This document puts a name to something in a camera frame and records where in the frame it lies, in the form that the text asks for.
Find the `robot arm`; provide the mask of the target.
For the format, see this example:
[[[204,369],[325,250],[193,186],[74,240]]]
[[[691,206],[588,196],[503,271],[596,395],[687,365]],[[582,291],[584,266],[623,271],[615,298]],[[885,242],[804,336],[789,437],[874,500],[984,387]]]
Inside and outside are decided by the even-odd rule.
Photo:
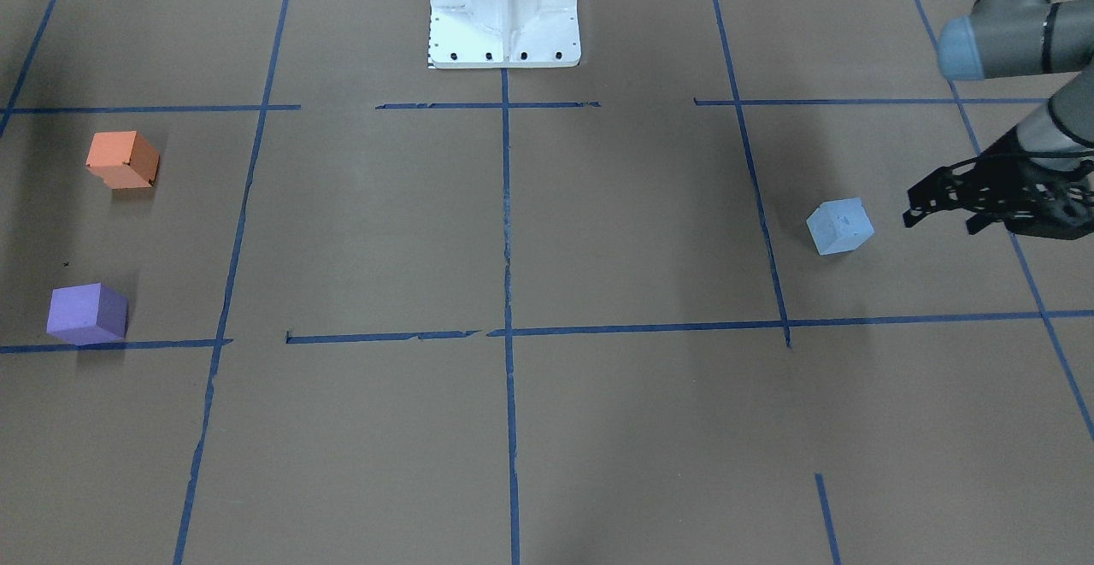
[[[1093,151],[1091,0],[974,0],[938,37],[950,81],[1071,74],[1064,87],[989,145],[907,191],[903,224],[969,212],[974,235],[1001,224],[1015,235],[1079,240],[1091,233]]]

